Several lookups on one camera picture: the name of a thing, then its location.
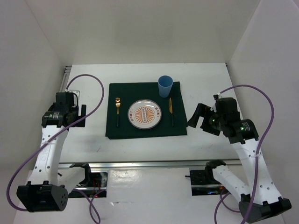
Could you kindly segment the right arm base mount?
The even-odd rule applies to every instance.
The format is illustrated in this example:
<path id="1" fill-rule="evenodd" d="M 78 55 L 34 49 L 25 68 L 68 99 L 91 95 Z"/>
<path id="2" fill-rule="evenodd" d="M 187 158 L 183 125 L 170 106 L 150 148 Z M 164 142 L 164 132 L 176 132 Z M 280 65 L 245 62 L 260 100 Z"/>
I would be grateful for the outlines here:
<path id="1" fill-rule="evenodd" d="M 222 160 L 213 160 L 206 163 L 202 170 L 190 170 L 188 175 L 185 175 L 191 183 L 192 196 L 209 196 L 228 193 L 227 189 L 214 179 L 212 169 L 217 166 L 226 165 Z"/>

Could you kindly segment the gold knife black handle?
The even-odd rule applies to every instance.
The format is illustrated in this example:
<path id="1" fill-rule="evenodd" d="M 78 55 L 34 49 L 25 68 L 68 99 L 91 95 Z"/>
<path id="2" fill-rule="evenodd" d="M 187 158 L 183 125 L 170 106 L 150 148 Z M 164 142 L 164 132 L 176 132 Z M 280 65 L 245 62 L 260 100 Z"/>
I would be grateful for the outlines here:
<path id="1" fill-rule="evenodd" d="M 172 124 L 172 126 L 175 126 L 174 117 L 173 117 L 172 99 L 171 98 L 169 98 L 169 112 L 171 114 L 171 124 Z"/>

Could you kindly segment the gold fork black handle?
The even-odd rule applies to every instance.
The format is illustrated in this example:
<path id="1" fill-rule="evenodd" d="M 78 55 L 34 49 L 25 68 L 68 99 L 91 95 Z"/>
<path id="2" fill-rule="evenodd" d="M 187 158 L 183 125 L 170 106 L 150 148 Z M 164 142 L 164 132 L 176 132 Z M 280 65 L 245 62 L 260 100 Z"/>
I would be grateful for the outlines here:
<path id="1" fill-rule="evenodd" d="M 116 116 L 116 126 L 119 127 L 119 111 L 120 111 L 120 106 L 121 106 L 121 100 L 120 98 L 115 98 L 115 106 L 117 108 L 117 116 Z"/>

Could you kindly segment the dark green cloth placemat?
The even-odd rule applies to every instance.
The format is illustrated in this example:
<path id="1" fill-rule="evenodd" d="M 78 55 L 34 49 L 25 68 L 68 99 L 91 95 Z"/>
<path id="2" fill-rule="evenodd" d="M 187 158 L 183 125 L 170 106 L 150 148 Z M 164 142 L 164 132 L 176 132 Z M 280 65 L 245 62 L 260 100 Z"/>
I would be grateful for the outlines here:
<path id="1" fill-rule="evenodd" d="M 106 137 L 111 140 L 180 136 L 187 134 L 187 118 L 180 82 L 167 98 L 157 82 L 109 85 Z"/>

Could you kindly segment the blue plastic cup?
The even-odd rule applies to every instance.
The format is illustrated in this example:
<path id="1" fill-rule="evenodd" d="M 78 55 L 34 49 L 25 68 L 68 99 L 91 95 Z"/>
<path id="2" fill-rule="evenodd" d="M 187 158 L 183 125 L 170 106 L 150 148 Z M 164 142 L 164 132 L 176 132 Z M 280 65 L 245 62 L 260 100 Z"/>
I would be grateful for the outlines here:
<path id="1" fill-rule="evenodd" d="M 173 79 L 170 76 L 164 75 L 158 79 L 158 91 L 162 98 L 167 98 L 173 85 Z"/>

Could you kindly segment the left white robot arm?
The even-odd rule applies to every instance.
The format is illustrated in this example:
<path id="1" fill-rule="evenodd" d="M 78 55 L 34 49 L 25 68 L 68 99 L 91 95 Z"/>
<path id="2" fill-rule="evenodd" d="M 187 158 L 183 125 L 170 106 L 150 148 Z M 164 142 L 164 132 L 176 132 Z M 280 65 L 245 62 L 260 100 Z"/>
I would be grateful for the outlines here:
<path id="1" fill-rule="evenodd" d="M 86 115 L 86 105 L 79 106 L 78 100 L 79 91 L 58 92 L 56 101 L 42 117 L 43 149 L 28 182 L 16 192 L 28 212 L 63 211 L 71 191 L 78 184 L 88 186 L 93 180 L 87 164 L 58 170 L 68 125 Z"/>

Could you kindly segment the round plate orange sunburst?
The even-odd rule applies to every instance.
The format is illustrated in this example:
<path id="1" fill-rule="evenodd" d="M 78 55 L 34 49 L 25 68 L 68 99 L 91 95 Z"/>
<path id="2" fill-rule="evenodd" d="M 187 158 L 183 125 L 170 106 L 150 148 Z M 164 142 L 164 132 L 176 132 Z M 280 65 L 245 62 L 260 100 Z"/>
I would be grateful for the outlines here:
<path id="1" fill-rule="evenodd" d="M 160 123 L 161 118 L 160 106 L 149 99 L 137 100 L 128 109 L 128 120 L 137 129 L 152 129 Z"/>

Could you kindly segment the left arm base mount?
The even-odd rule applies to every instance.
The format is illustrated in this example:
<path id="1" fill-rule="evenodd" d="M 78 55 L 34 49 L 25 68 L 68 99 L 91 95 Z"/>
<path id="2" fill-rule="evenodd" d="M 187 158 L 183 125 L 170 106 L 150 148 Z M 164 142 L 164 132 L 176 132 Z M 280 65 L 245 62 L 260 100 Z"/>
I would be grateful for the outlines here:
<path id="1" fill-rule="evenodd" d="M 105 198 L 107 181 L 107 170 L 98 170 L 88 163 L 60 164 L 58 167 L 58 184 L 67 188 L 69 198 L 82 198 L 79 191 L 89 198 Z"/>

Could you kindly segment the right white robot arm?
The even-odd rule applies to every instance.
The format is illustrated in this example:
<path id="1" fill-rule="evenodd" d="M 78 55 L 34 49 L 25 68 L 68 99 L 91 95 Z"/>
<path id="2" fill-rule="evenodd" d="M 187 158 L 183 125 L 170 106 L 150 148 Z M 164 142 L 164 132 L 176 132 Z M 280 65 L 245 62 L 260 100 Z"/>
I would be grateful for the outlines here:
<path id="1" fill-rule="evenodd" d="M 209 183 L 219 182 L 234 196 L 239 211 L 249 224 L 280 215 L 291 209 L 289 199 L 282 197 L 267 169 L 260 149 L 256 127 L 250 119 L 242 119 L 234 98 L 218 98 L 212 107 L 199 103 L 188 126 L 228 138 L 237 152 L 245 171 L 247 183 L 234 175 L 222 160 L 206 164 L 204 178 Z"/>

